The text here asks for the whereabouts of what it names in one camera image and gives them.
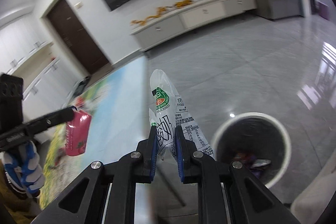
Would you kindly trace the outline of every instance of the plastic yogurt bag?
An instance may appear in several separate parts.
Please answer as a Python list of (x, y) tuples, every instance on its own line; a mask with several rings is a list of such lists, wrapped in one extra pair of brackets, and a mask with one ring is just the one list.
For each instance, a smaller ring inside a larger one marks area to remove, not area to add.
[[(186, 106), (173, 83), (164, 71), (153, 71), (150, 86), (152, 95), (156, 99), (156, 128), (157, 154), (163, 156), (166, 149), (176, 157), (174, 146), (175, 127), (182, 126), (184, 137), (196, 144), (196, 148), (213, 157), (213, 150), (205, 139), (199, 125), (189, 114)], [(155, 121), (154, 113), (150, 110), (150, 123)]]

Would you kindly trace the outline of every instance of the silver bolt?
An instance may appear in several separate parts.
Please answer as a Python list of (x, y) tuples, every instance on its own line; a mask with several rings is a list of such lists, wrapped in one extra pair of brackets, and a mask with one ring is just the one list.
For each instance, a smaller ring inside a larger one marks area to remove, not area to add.
[(92, 164), (91, 164), (91, 168), (92, 169), (98, 169), (101, 167), (101, 163), (100, 161), (94, 161)]
[(203, 157), (203, 153), (202, 153), (201, 151), (195, 151), (195, 152), (193, 153), (193, 156), (194, 156), (195, 158), (202, 158), (202, 157)]
[(240, 169), (240, 168), (243, 167), (243, 165), (242, 165), (242, 163), (241, 163), (240, 161), (234, 161), (234, 162), (232, 163), (232, 166), (233, 166), (234, 168), (237, 168), (237, 169)]
[(137, 158), (140, 158), (140, 156), (141, 156), (141, 153), (138, 151), (134, 151), (131, 153), (131, 158), (137, 159)]

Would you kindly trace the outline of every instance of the pink pouch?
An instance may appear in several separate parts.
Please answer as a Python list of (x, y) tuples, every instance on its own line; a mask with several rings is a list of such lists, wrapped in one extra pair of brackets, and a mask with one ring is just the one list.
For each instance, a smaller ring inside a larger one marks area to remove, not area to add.
[(65, 151), (68, 156), (78, 156), (85, 152), (91, 118), (90, 114), (78, 110), (75, 111), (73, 120), (67, 122)]

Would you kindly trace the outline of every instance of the gloved hand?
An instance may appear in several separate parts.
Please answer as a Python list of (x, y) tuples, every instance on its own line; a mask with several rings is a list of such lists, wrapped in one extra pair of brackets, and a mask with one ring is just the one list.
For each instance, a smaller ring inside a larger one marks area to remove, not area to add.
[[(40, 156), (36, 152), (33, 142), (25, 144), (26, 160), (22, 166), (18, 165), (17, 159), (8, 152), (4, 152), (1, 160), (6, 171), (6, 177), (10, 186), (18, 193), (24, 194), (26, 191), (22, 187), (25, 185), (31, 195), (37, 196), (39, 189), (44, 185), (44, 175), (39, 165)], [(19, 179), (15, 173), (15, 169), (21, 173)]]

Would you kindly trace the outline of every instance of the brown door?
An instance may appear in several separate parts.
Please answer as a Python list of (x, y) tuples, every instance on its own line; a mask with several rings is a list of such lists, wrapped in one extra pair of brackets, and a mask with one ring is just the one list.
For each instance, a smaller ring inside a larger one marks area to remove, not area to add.
[(109, 63), (65, 0), (57, 2), (47, 18), (89, 73)]

